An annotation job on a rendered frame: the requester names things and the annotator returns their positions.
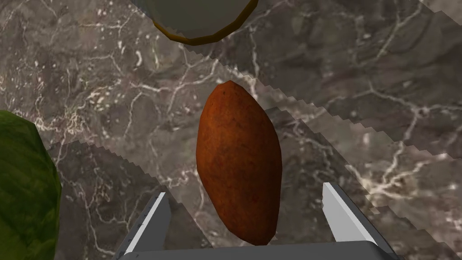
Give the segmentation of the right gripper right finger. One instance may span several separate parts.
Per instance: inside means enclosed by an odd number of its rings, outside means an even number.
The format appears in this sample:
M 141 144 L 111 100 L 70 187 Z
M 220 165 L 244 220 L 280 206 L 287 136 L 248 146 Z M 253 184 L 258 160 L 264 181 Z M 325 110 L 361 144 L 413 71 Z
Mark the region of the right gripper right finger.
M 323 183 L 322 209 L 336 242 L 369 241 L 384 252 L 394 254 L 377 228 L 339 185 Z

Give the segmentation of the brown sweet potato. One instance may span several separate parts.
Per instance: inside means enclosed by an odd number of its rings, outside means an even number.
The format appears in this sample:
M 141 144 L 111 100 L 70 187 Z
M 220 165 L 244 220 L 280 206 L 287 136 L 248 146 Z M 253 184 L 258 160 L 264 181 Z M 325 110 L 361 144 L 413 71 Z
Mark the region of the brown sweet potato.
M 264 109 L 231 80 L 217 85 L 206 100 L 196 165 L 227 229 L 251 245 L 267 245 L 278 222 L 281 148 Z

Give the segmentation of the grey bowl with yellow rim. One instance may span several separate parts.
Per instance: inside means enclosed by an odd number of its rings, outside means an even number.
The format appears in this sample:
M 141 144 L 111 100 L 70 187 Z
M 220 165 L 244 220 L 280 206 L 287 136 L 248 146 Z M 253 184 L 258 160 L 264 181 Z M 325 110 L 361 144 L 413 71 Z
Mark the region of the grey bowl with yellow rim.
M 243 25 L 259 0 L 130 0 L 170 40 L 218 42 Z

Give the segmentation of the green round vegetable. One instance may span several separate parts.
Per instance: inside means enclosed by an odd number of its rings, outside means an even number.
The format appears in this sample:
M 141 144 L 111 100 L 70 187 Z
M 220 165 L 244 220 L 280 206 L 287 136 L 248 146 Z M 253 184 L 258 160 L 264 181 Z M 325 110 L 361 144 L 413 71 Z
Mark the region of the green round vegetable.
M 0 110 L 0 260 L 53 260 L 61 183 L 36 126 Z

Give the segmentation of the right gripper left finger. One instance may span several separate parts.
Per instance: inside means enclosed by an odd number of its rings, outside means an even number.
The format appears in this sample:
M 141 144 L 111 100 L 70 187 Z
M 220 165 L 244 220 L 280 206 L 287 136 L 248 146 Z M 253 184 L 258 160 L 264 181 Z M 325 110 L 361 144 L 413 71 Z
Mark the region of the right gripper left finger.
M 154 195 L 119 246 L 116 256 L 162 250 L 170 219 L 171 208 L 166 192 Z

